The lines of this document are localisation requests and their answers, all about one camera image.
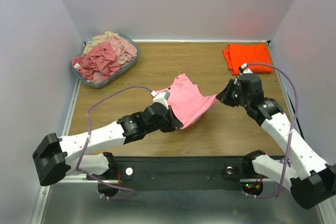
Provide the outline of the light pink t shirt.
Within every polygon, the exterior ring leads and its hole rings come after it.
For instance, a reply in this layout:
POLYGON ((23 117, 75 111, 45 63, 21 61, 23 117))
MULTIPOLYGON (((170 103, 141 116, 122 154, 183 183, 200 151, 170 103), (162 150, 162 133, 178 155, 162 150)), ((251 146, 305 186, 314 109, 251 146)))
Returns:
POLYGON ((183 124, 181 129, 194 124, 216 102, 215 94, 202 95, 198 86, 193 84, 184 73, 175 77, 169 87, 157 90, 156 93, 165 91, 169 93, 167 104, 183 124))

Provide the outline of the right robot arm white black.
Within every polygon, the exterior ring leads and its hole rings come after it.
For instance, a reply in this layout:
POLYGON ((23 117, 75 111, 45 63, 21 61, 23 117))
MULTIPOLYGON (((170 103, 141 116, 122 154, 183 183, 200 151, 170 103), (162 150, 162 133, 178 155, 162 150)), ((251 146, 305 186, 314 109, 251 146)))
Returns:
POLYGON ((266 98, 261 79, 254 73, 229 80, 216 98, 235 107, 242 106, 247 115, 267 132, 288 154, 290 167, 257 150, 243 158, 244 175, 263 175, 291 192, 296 203, 310 209, 335 195, 335 166, 321 158, 293 128, 278 102, 266 98))

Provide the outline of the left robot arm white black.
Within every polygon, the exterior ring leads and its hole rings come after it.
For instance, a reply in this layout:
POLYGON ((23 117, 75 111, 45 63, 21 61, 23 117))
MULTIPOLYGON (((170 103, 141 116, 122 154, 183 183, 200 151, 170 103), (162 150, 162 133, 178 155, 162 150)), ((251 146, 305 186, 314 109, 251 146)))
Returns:
POLYGON ((82 170, 113 178, 117 166, 112 156, 107 153, 92 156, 92 153, 141 140, 154 131, 173 132, 182 126, 171 106, 155 102, 142 112, 123 116, 96 130, 72 136, 50 133, 32 154, 39 183, 53 185, 82 170))

